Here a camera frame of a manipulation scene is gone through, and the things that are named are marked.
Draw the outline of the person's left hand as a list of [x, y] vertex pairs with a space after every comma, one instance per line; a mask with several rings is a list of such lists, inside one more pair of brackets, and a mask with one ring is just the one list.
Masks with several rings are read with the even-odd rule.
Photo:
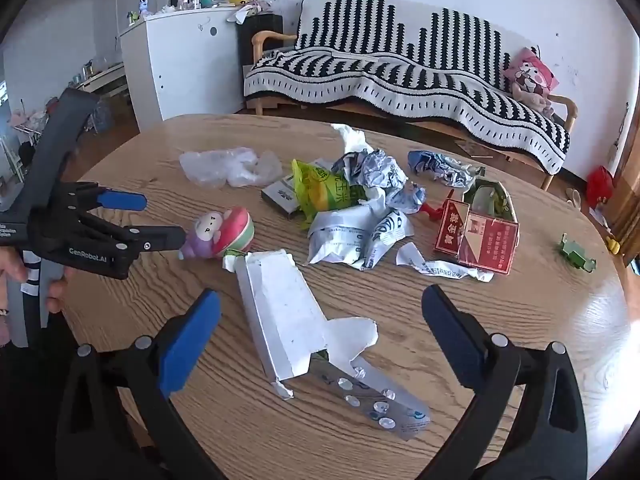
[[[17, 251], [12, 247], [1, 248], [1, 273], [6, 274], [8, 278], [12, 278], [17, 283], [27, 282], [27, 269]], [[66, 266], [63, 270], [62, 278], [50, 284], [46, 295], [46, 305], [51, 313], [58, 313], [62, 310], [68, 281], [73, 273], [74, 269]]]

